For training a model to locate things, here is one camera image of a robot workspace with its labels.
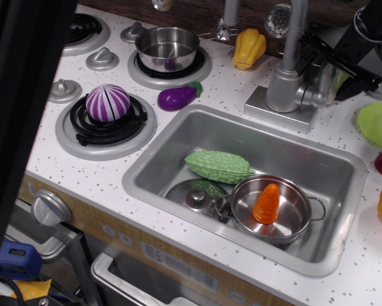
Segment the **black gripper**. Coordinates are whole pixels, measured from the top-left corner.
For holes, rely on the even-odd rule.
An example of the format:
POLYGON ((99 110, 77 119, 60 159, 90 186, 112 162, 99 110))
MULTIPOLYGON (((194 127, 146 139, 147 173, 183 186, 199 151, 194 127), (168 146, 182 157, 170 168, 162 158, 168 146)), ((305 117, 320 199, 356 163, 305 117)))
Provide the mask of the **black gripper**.
POLYGON ((380 44, 381 26, 353 22, 345 27, 330 27, 311 22, 299 39, 296 71, 302 75, 317 57, 341 69, 350 78, 339 87, 334 100, 345 101, 377 89, 382 82, 382 60, 374 51, 380 44))

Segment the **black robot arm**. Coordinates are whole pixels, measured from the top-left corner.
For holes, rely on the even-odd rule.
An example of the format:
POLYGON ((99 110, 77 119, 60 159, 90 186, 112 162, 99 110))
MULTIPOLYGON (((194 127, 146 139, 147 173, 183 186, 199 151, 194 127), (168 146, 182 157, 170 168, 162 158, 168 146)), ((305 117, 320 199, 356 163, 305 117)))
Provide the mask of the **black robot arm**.
POLYGON ((382 60, 374 51, 382 44, 382 1, 360 8, 346 27, 311 22, 299 39, 297 73, 301 75, 320 57, 347 74, 335 100, 344 101, 382 83, 382 60))

